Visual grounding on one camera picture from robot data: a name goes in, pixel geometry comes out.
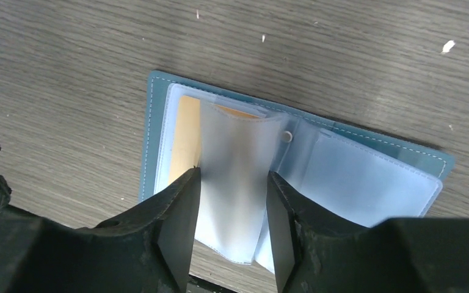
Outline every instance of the white paint chip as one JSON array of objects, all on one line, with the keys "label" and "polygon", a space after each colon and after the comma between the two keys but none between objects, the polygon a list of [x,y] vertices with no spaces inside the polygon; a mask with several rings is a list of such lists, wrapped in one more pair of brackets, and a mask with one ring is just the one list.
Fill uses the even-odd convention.
[{"label": "white paint chip", "polygon": [[450,40],[446,42],[446,44],[443,46],[442,54],[446,54],[450,52],[450,49],[455,45],[456,43],[453,40]]}]

